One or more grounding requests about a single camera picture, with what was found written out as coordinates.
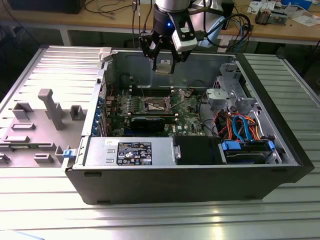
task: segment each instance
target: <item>computer case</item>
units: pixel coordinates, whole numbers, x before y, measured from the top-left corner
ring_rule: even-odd
[[[7,0],[13,10],[78,14],[86,0]]]

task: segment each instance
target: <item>motherboard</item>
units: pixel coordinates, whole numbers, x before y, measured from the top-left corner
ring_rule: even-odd
[[[204,136],[198,96],[188,89],[120,90],[101,101],[98,136]]]

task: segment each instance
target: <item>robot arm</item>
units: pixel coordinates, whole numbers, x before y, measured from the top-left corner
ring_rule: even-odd
[[[192,8],[197,6],[197,10],[189,11],[191,2]],[[213,44],[212,41],[217,38],[223,22],[231,16],[224,18],[221,16],[223,10],[218,10],[220,14],[210,23],[210,27],[207,28],[208,33],[205,32],[202,29],[204,16],[200,14],[212,10],[212,6],[213,0],[155,0],[152,31],[151,33],[142,31],[139,37],[144,56],[153,61],[153,71],[173,74],[176,63],[185,62],[198,42],[203,47],[210,47]],[[157,66],[157,56],[161,50],[171,51],[172,65],[158,64]]]
[[[184,62],[197,45],[196,33],[190,19],[190,0],[156,0],[154,5],[153,29],[142,32],[139,38],[144,56],[153,61],[157,69],[160,50],[170,50],[173,74],[176,63]]]

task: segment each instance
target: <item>sticker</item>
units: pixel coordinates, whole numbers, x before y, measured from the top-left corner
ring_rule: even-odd
[[[118,141],[116,164],[119,166],[152,165],[151,142]]]
[[[104,145],[118,145],[119,139],[106,139]]]
[[[160,63],[161,64],[169,64],[170,65],[170,60],[161,60]]]

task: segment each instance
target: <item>floor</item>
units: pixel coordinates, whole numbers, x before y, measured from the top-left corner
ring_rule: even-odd
[[[53,29],[36,29],[28,28],[28,32],[43,45],[62,45],[60,33]],[[22,28],[15,29],[16,38],[5,37],[0,42],[0,100],[5,96],[13,83],[19,77],[26,65],[31,60],[33,54],[37,51],[37,44],[28,36]],[[127,33],[101,33],[91,31],[72,31],[71,37],[75,46],[108,46],[108,47],[132,47],[132,36]],[[199,51],[216,52],[216,48],[199,48]],[[280,46],[273,43],[250,42],[247,47],[242,47],[240,52],[260,53],[260,54],[277,54],[285,56],[292,66],[300,72],[305,64],[308,52],[308,46],[286,44]],[[320,79],[320,62],[313,64],[311,69],[304,76],[305,81],[319,95],[320,88],[317,87],[316,81]]]

